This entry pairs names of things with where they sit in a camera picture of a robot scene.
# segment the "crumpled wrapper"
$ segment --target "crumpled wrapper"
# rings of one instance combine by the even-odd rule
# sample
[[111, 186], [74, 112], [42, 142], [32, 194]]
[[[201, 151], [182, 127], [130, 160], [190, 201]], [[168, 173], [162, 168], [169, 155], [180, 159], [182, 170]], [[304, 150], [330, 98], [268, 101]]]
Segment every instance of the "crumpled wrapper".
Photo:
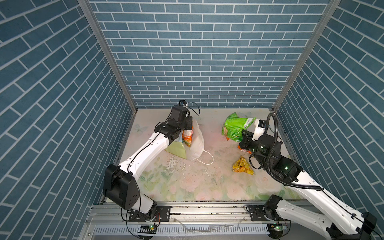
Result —
[[234, 172], [246, 172], [250, 175], [255, 175], [254, 171], [251, 169], [247, 160], [243, 156], [240, 156], [240, 159], [233, 164], [232, 168]]

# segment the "green plastic bag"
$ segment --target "green plastic bag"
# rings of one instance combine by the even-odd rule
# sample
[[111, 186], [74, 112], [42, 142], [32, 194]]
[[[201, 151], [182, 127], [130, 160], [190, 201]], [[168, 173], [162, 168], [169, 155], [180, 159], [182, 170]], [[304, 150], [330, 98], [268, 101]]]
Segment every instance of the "green plastic bag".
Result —
[[239, 118], [237, 113], [232, 113], [225, 120], [221, 134], [226, 136], [227, 140], [232, 139], [241, 142], [243, 140], [241, 131], [251, 126], [255, 120], [256, 118]]

